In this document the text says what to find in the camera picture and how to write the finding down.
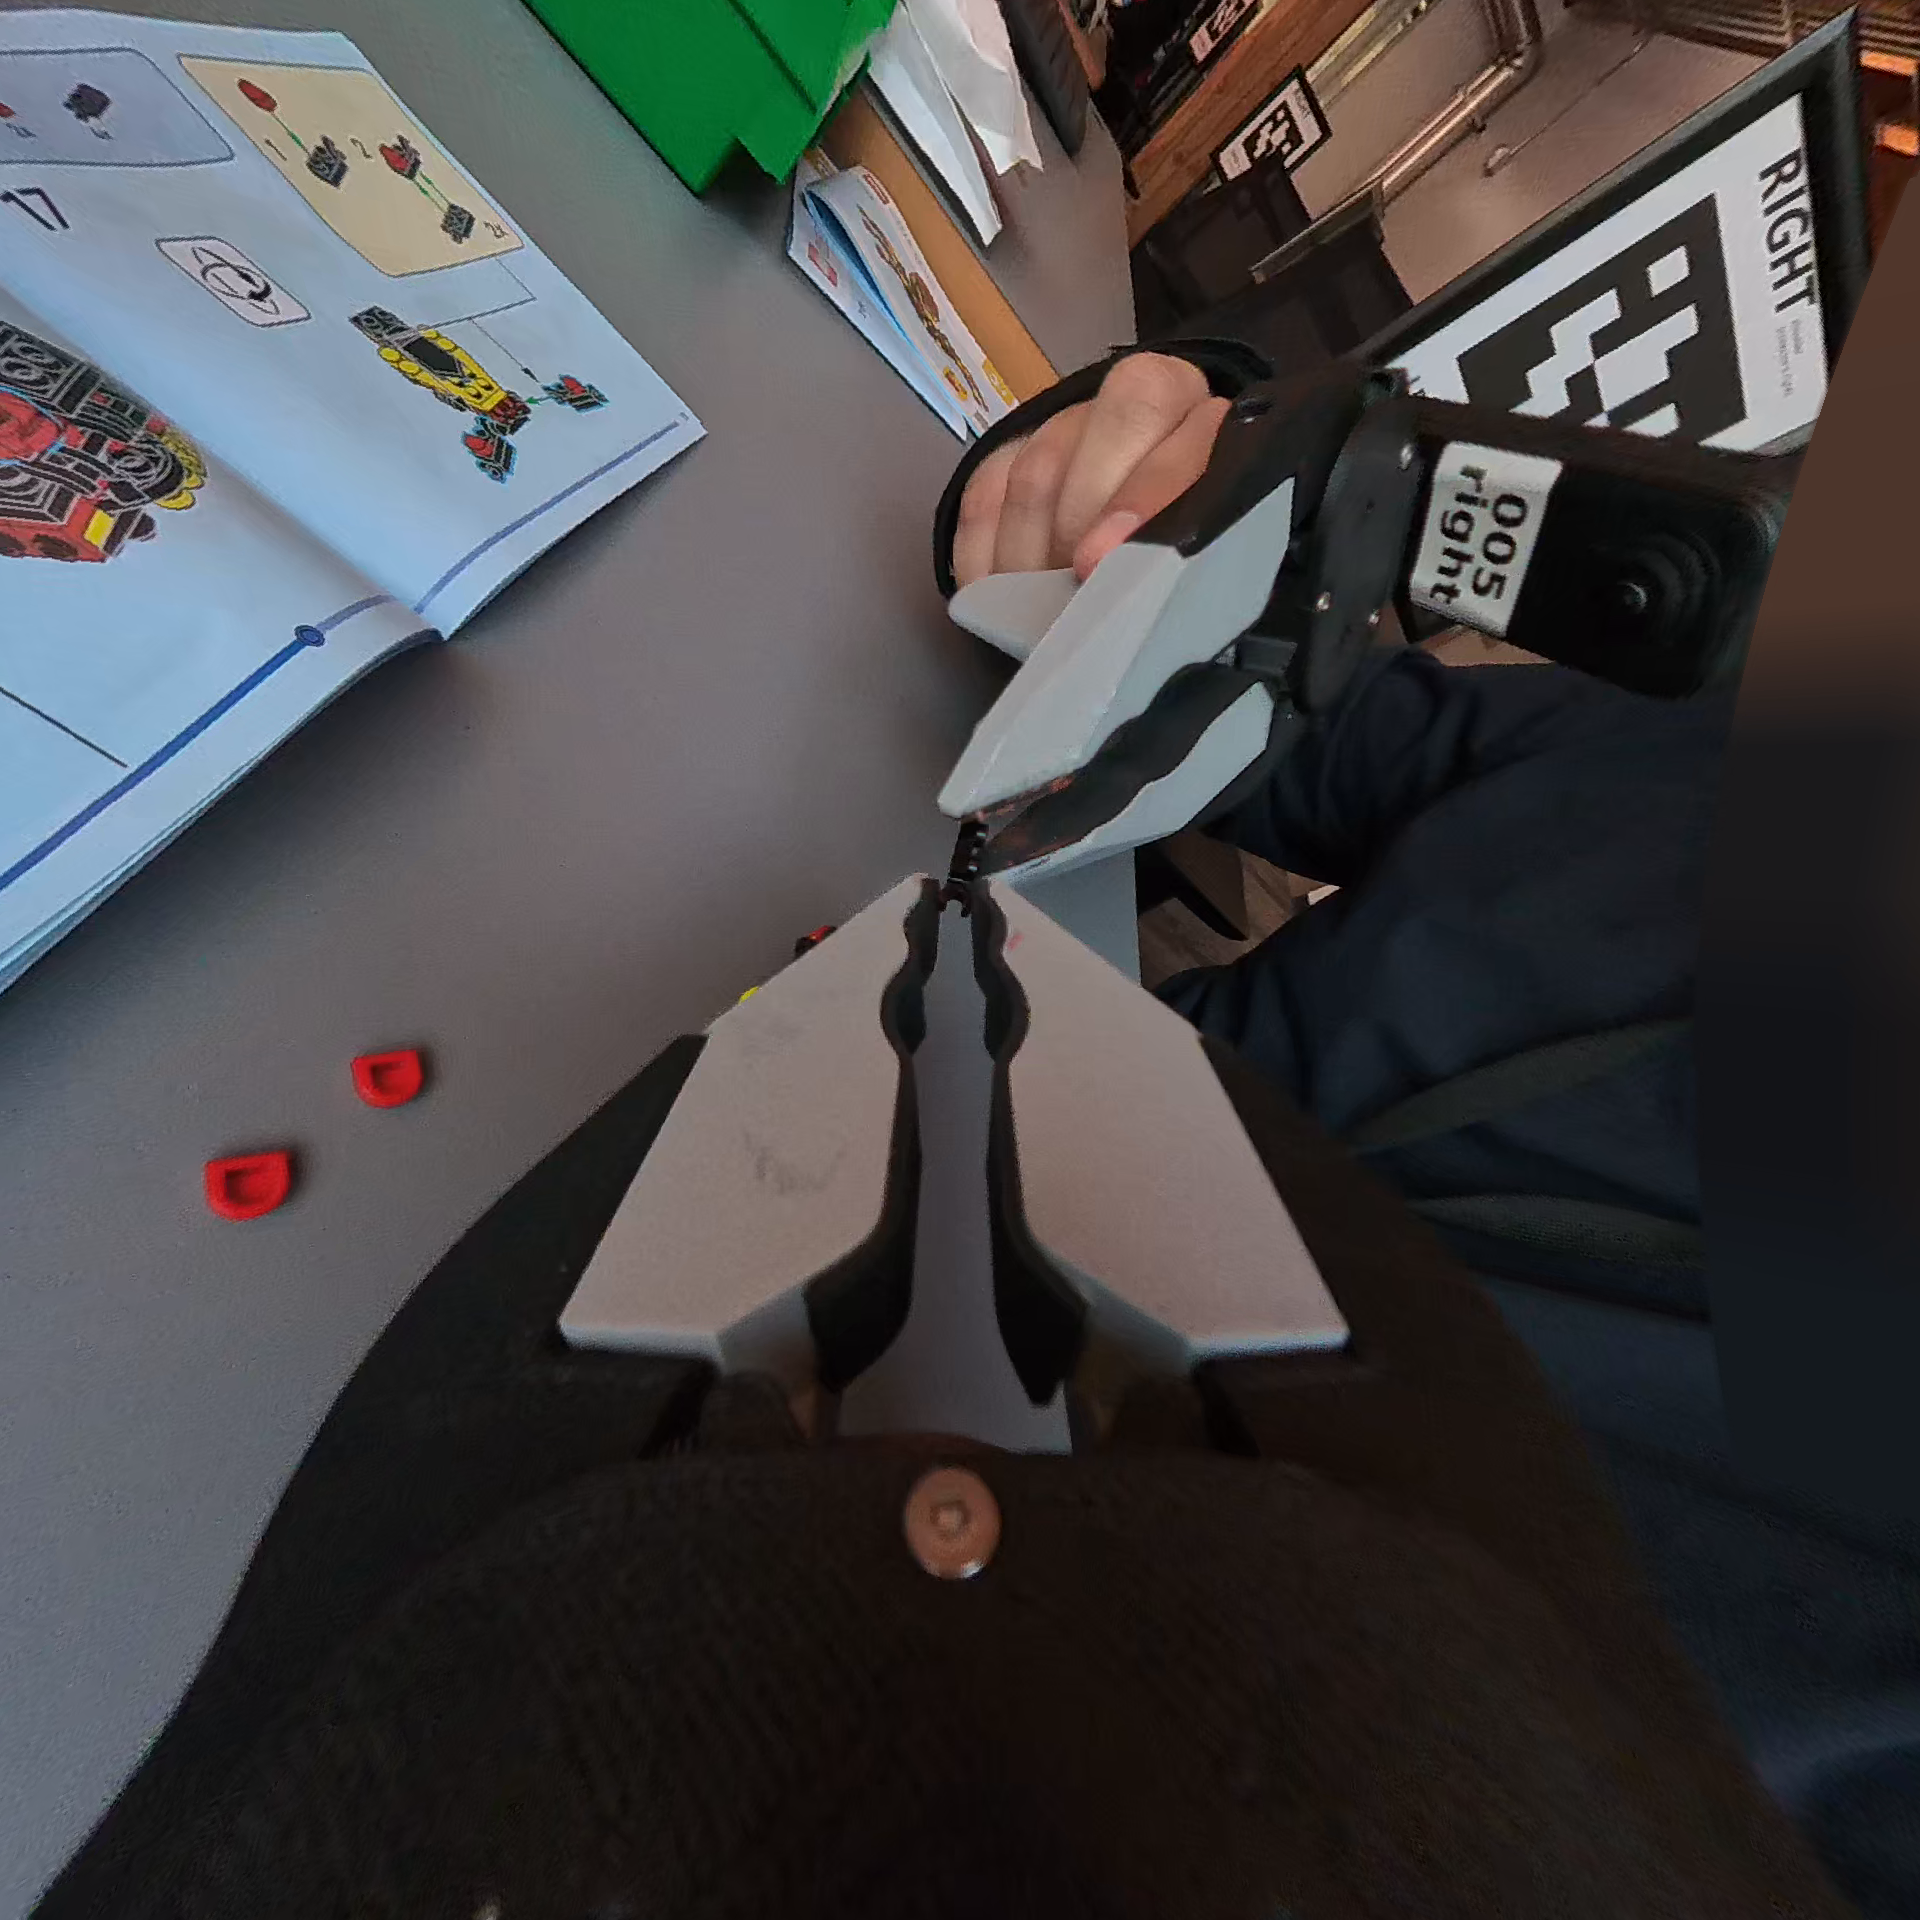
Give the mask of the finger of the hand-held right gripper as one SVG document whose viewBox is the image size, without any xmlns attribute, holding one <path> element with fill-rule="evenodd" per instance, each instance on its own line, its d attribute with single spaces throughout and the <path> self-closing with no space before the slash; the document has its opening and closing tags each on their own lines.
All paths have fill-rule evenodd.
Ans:
<svg viewBox="0 0 1920 1920">
<path fill-rule="evenodd" d="M 979 882 L 1066 873 L 1208 819 L 1292 744 L 1300 718 L 1276 678 L 1224 662 L 1179 669 L 1078 766 L 962 807 L 961 822 L 993 825 Z"/>
<path fill-rule="evenodd" d="M 939 810 L 962 819 L 1080 773 L 1179 671 L 1218 660 L 1269 605 L 1294 493 L 1270 488 L 1193 552 L 1143 538 L 1113 547 L 976 723 Z"/>
</svg>

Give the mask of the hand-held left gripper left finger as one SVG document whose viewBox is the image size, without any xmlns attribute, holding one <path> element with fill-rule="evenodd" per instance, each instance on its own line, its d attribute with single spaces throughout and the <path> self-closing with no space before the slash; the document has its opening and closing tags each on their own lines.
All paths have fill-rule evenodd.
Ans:
<svg viewBox="0 0 1920 1920">
<path fill-rule="evenodd" d="M 569 1298 L 576 1349 L 840 1396 L 901 1335 L 943 887 L 906 876 L 713 1019 Z"/>
</svg>

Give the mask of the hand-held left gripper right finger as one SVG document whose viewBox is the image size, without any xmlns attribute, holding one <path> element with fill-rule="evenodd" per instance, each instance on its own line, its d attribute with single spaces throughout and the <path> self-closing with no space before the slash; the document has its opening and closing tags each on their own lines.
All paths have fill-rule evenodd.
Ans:
<svg viewBox="0 0 1920 1920">
<path fill-rule="evenodd" d="M 1200 1033 L 1018 890 L 973 890 L 997 1325 L 1033 1403 L 1345 1352 Z"/>
</svg>

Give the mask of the yellow red black lego model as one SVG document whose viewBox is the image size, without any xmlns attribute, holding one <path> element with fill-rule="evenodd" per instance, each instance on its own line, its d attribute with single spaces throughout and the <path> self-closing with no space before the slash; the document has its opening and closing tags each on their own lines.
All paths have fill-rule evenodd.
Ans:
<svg viewBox="0 0 1920 1920">
<path fill-rule="evenodd" d="M 756 980 L 752 985 L 748 985 L 748 987 L 739 995 L 736 1003 L 746 1003 L 746 1002 L 748 1002 L 752 995 L 756 995 L 762 987 L 771 985 L 773 980 L 779 978 L 782 971 L 787 971 L 792 964 L 799 964 L 808 951 L 813 951 L 814 948 L 818 948 L 820 943 L 824 943 L 834 931 L 837 931 L 837 925 L 834 925 L 834 924 L 818 924 L 818 925 L 811 928 L 808 931 L 804 931 L 804 934 L 794 942 L 794 946 L 792 946 L 792 950 L 791 950 L 791 958 L 788 958 L 787 961 L 782 961 L 780 968 L 776 968 L 774 971 L 769 971 L 764 978 L 760 978 L 760 980 Z"/>
</svg>

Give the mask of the person's right forearm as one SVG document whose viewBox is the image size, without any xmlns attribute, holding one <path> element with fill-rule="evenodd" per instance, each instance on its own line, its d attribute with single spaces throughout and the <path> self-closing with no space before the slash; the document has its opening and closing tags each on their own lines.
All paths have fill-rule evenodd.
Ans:
<svg viewBox="0 0 1920 1920">
<path fill-rule="evenodd" d="M 1333 896 L 1159 995 L 1345 1135 L 1549 1047 L 1642 1041 L 1534 1095 L 1577 1116 L 1487 1118 L 1475 1149 L 1653 1188 L 1656 1146 L 1692 1157 L 1691 1027 L 1735 699 L 1387 653 L 1214 825 Z"/>
</svg>

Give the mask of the thin lego instruction booklet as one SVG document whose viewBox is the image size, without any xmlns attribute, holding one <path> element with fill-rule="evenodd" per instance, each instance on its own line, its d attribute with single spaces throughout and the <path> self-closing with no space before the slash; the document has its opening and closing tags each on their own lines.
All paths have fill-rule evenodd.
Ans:
<svg viewBox="0 0 1920 1920">
<path fill-rule="evenodd" d="M 979 440 L 1014 409 L 1012 387 L 870 168 L 840 168 L 818 147 L 800 154 L 787 256 L 956 437 Z"/>
</svg>

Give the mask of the open lego instruction booklet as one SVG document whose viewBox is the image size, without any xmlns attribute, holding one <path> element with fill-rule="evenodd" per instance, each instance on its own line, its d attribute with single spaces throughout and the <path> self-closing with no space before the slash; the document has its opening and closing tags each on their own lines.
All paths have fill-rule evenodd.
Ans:
<svg viewBox="0 0 1920 1920">
<path fill-rule="evenodd" d="M 696 446 L 345 33 L 3 30 L 5 985 Z"/>
</svg>

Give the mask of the person's right hand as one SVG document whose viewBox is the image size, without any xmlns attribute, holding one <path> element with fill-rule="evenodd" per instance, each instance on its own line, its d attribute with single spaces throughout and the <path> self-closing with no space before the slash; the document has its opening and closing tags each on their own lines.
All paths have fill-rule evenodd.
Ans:
<svg viewBox="0 0 1920 1920">
<path fill-rule="evenodd" d="M 1090 397 L 974 467 L 949 539 L 956 587 L 1014 572 L 1088 579 L 1199 482 L 1230 407 L 1182 357 L 1124 356 Z"/>
</svg>

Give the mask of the black framed marker board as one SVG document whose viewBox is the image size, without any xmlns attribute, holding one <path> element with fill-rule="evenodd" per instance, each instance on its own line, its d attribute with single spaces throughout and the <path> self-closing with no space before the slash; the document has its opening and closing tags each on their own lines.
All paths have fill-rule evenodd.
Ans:
<svg viewBox="0 0 1920 1920">
<path fill-rule="evenodd" d="M 1432 399 L 1718 452 L 1808 443 L 1870 278 L 1844 10 L 1382 328 Z"/>
</svg>

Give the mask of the small marker sign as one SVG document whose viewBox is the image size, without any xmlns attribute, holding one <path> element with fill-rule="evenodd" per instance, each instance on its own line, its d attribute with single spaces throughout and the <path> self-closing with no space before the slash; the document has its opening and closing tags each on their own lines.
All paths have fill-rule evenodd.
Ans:
<svg viewBox="0 0 1920 1920">
<path fill-rule="evenodd" d="M 1297 63 L 1213 154 L 1213 175 L 1237 185 L 1260 172 L 1297 174 L 1333 142 L 1333 123 L 1309 71 Z"/>
</svg>

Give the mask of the white plastic bag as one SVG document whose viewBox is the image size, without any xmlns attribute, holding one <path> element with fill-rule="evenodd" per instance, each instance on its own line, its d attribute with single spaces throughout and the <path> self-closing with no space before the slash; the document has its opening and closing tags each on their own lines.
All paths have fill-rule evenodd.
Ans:
<svg viewBox="0 0 1920 1920">
<path fill-rule="evenodd" d="M 993 245 L 1003 230 L 997 182 L 1045 168 L 1000 4 L 898 2 L 869 69 L 973 239 Z"/>
</svg>

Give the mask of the green plastic bin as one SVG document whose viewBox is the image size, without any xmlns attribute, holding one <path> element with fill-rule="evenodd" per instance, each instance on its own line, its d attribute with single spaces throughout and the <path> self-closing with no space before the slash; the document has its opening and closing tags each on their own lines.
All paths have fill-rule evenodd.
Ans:
<svg viewBox="0 0 1920 1920">
<path fill-rule="evenodd" d="M 533 2 L 529 10 L 705 193 L 746 155 L 788 180 L 895 2 Z"/>
</svg>

